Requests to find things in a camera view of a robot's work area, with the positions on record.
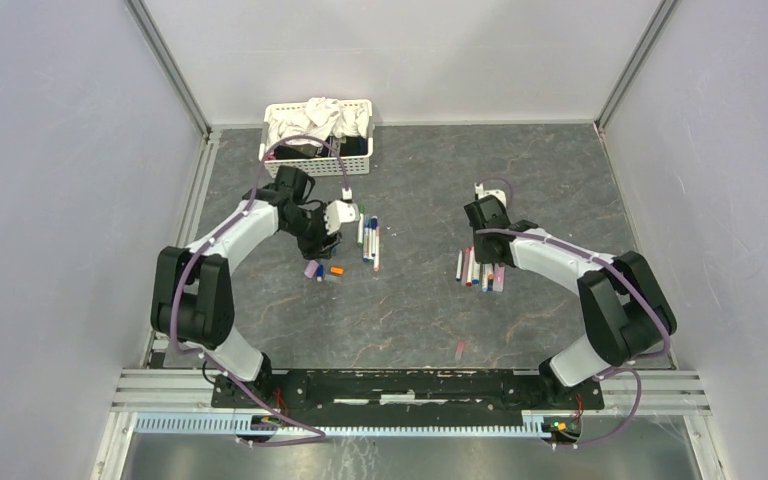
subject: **black wire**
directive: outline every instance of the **black wire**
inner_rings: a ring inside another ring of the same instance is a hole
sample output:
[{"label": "black wire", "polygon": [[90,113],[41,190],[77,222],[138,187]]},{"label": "black wire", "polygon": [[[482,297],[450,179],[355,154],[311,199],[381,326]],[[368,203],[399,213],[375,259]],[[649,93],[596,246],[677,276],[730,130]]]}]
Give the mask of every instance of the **black wire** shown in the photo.
[{"label": "black wire", "polygon": [[205,380],[207,380],[207,383],[211,385],[216,385],[216,380],[211,380],[207,378],[207,371],[205,370],[207,368],[207,362],[204,362],[201,364],[201,376],[204,377]]}]

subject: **white basket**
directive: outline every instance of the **white basket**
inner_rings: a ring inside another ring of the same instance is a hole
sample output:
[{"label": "white basket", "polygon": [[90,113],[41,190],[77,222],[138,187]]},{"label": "white basket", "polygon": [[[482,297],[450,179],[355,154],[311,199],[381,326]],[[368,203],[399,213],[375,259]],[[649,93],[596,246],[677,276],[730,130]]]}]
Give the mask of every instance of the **white basket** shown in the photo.
[{"label": "white basket", "polygon": [[[263,134],[260,136],[260,151],[258,151],[257,158],[263,158],[263,152],[269,146],[266,144],[267,136],[269,135],[269,120],[272,119],[273,112],[284,110],[304,110],[307,103],[276,103],[266,107],[266,114],[263,116]],[[369,127],[367,128],[367,149],[366,155],[340,157],[343,160],[343,164],[346,166],[346,173],[349,175],[364,175],[369,173],[369,157],[372,155],[372,131],[375,126],[372,123],[372,102],[369,100],[340,100],[340,105],[346,106],[360,106],[366,107],[366,111],[369,112]],[[332,175],[342,175],[340,170],[340,164],[334,157],[322,157],[322,158],[302,158],[299,160],[269,160],[266,162],[266,170],[275,178],[278,173],[278,167],[281,165],[287,165],[290,167],[300,168],[312,177],[325,177]]]}]

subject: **dark gray countertop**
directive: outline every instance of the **dark gray countertop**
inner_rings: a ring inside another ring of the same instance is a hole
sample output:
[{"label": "dark gray countertop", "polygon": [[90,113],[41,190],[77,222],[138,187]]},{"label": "dark gray countertop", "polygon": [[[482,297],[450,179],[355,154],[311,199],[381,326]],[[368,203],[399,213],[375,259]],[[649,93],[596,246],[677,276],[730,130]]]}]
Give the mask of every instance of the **dark gray countertop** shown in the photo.
[{"label": "dark gray countertop", "polygon": [[[374,137],[371,171],[351,185],[381,221],[378,273],[361,261],[352,225],[328,262],[345,268],[340,284],[305,278],[307,262],[282,232],[233,275],[236,328],[275,367],[535,368],[584,333],[577,298],[542,277],[508,268],[504,292],[481,293],[457,284],[454,270],[456,252],[471,244],[463,206],[472,182],[493,174],[514,183],[512,220],[600,252],[634,247],[592,126],[379,127]],[[251,188],[259,141],[257,130],[222,133],[199,235]],[[317,178],[311,198],[339,196],[338,177]],[[460,340],[466,350],[456,362]]]}]

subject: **white panel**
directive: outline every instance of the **white panel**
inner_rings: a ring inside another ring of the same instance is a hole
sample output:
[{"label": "white panel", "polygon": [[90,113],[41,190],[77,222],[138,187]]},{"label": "white panel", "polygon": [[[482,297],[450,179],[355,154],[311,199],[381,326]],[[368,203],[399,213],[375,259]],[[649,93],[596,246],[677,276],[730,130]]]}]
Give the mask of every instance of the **white panel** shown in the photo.
[{"label": "white panel", "polygon": [[0,2],[0,479],[89,475],[199,143],[124,2]]},{"label": "white panel", "polygon": [[681,2],[607,130],[736,478],[768,478],[768,2]]},{"label": "white panel", "polygon": [[657,0],[149,0],[213,124],[368,98],[386,122],[592,119]]}]

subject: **metal corner post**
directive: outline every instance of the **metal corner post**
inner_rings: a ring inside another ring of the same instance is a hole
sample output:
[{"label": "metal corner post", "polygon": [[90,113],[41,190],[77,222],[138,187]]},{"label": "metal corner post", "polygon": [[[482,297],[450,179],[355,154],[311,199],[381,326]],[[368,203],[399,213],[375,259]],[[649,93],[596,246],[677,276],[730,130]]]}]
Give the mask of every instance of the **metal corner post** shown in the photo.
[{"label": "metal corner post", "polygon": [[655,9],[655,13],[652,15],[652,19],[649,20],[649,25],[646,26],[646,30],[643,31],[643,36],[637,42],[637,46],[634,48],[634,52],[631,54],[631,58],[628,59],[628,63],[623,69],[619,80],[617,80],[614,89],[611,90],[611,94],[608,96],[608,100],[605,102],[605,106],[602,107],[602,111],[599,112],[599,116],[596,117],[596,126],[599,130],[605,128],[608,122],[611,121],[614,113],[617,111],[620,102],[631,86],[637,73],[640,71],[640,67],[646,58],[649,56],[649,52],[652,50],[652,46],[664,29],[664,25],[678,5],[679,0],[661,0],[658,4],[658,8]]},{"label": "metal corner post", "polygon": [[210,124],[207,122],[201,108],[199,108],[198,103],[193,96],[193,92],[190,91],[190,88],[187,86],[187,82],[184,81],[184,76],[178,69],[175,59],[172,58],[172,54],[169,52],[169,47],[166,46],[166,42],[160,35],[160,31],[157,29],[157,25],[151,18],[151,14],[149,13],[145,2],[143,0],[125,0],[125,4],[128,6],[128,10],[131,11],[131,15],[133,15],[134,20],[143,32],[155,57],[157,57],[160,67],[163,69],[163,72],[166,73],[166,78],[169,79],[169,83],[172,84],[172,88],[175,89],[175,93],[184,104],[184,108],[187,110],[187,114],[189,114],[193,124],[195,124],[201,134],[207,138],[211,131]]}]

